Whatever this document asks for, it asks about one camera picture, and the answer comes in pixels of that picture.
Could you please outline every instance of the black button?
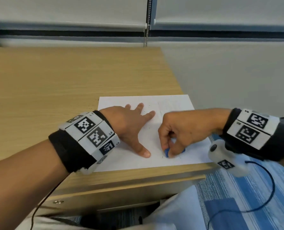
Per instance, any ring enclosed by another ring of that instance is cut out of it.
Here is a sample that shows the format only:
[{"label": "black button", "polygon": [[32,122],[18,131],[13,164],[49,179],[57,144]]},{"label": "black button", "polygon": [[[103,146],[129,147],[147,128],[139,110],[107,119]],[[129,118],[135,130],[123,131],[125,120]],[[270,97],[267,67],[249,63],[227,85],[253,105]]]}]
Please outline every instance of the black button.
[{"label": "black button", "polygon": [[210,152],[213,152],[214,150],[216,150],[218,146],[216,144],[212,145],[210,148]]}]

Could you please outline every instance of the wood grain surface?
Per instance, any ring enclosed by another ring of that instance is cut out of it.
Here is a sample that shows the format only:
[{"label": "wood grain surface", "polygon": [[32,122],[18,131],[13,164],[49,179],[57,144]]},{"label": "wood grain surface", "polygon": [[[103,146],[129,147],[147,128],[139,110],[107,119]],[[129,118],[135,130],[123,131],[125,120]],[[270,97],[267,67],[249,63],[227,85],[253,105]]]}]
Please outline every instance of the wood grain surface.
[{"label": "wood grain surface", "polygon": [[[173,94],[183,93],[159,48],[0,48],[0,160],[47,139],[78,113],[97,109],[100,96]],[[214,167],[71,174],[58,190]]]}]

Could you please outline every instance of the wooden table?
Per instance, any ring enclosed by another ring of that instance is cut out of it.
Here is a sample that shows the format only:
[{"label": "wooden table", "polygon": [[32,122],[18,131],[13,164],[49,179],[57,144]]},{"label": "wooden table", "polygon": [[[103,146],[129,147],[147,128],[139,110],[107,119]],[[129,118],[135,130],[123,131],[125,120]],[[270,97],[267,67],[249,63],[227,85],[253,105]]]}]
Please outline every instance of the wooden table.
[{"label": "wooden table", "polygon": [[[0,160],[36,144],[100,96],[182,94],[159,48],[0,48]],[[181,192],[213,163],[71,174],[37,212],[146,205]]]}]

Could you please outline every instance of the wire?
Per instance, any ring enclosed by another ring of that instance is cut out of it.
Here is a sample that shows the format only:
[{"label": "wire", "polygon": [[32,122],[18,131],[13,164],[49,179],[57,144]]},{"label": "wire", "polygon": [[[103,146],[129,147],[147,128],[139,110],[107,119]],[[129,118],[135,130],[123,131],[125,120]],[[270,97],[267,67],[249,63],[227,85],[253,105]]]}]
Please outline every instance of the wire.
[{"label": "wire", "polygon": [[273,184],[273,187],[272,187],[272,192],[270,194],[270,197],[267,199],[267,201],[265,203],[263,203],[261,206],[257,207],[257,208],[254,208],[254,209],[251,209],[251,210],[247,210],[247,211],[238,211],[238,210],[229,210],[229,209],[224,209],[224,210],[220,210],[218,211],[217,213],[215,213],[208,221],[208,226],[207,226],[207,230],[209,230],[209,227],[210,227],[210,222],[213,220],[214,217],[216,217],[218,214],[222,213],[222,212],[236,212],[236,213],[250,213],[250,212],[255,212],[255,211],[258,211],[260,209],[262,209],[263,207],[265,207],[273,198],[274,196],[274,193],[275,193],[275,182],[274,182],[274,178],[273,176],[271,175],[271,173],[262,165],[258,164],[257,162],[254,162],[254,161],[245,161],[246,164],[248,163],[251,163],[251,164],[256,164],[258,166],[260,166],[261,168],[263,168],[267,173],[268,175],[270,176],[270,179],[272,180],[272,184]]},{"label": "wire", "polygon": [[46,199],[55,191],[55,189],[65,180],[65,178],[58,184],[55,186],[54,189],[52,189],[48,195],[46,195],[46,197],[40,202],[40,204],[37,206],[37,208],[34,210],[32,216],[31,216],[31,227],[30,227],[30,230],[32,230],[33,228],[33,219],[34,219],[34,216],[36,215],[36,212],[37,210],[40,208],[40,206],[46,201]]}]

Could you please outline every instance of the left hand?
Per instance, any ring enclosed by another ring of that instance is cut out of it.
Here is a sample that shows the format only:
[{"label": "left hand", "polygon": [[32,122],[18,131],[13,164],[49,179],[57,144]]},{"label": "left hand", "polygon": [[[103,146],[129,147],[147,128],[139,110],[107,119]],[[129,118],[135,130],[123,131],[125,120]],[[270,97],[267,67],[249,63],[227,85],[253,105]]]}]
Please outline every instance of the left hand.
[{"label": "left hand", "polygon": [[151,153],[140,144],[138,133],[141,128],[155,116],[155,111],[141,115],[143,103],[140,103],[134,110],[127,104],[125,107],[112,106],[101,109],[100,112],[107,118],[114,132],[119,138],[128,144],[138,155],[149,158]]}]

